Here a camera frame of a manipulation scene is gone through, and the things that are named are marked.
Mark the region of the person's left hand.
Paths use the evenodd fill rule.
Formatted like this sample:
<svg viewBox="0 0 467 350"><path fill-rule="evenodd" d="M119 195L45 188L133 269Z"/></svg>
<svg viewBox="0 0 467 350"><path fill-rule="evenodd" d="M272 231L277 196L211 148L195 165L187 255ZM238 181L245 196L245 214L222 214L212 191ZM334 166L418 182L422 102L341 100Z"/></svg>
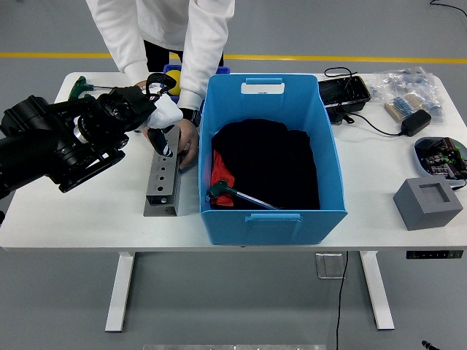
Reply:
<svg viewBox="0 0 467 350"><path fill-rule="evenodd" d="M179 169L187 168L198 156L199 135L195 125L186 119L177 124L180 128L177 154L181 157Z"/></svg>

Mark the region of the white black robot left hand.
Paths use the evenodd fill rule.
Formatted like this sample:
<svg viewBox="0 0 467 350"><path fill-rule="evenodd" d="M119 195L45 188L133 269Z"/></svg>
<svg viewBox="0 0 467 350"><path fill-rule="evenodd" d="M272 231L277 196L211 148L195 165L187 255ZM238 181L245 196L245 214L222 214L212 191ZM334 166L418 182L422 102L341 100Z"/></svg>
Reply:
<svg viewBox="0 0 467 350"><path fill-rule="evenodd" d="M177 124L182 119L182 112L172 99L163 94L154 103L155 110L147 118L145 129L154 150L162 156L171 157L171 151L164 130Z"/></svg>

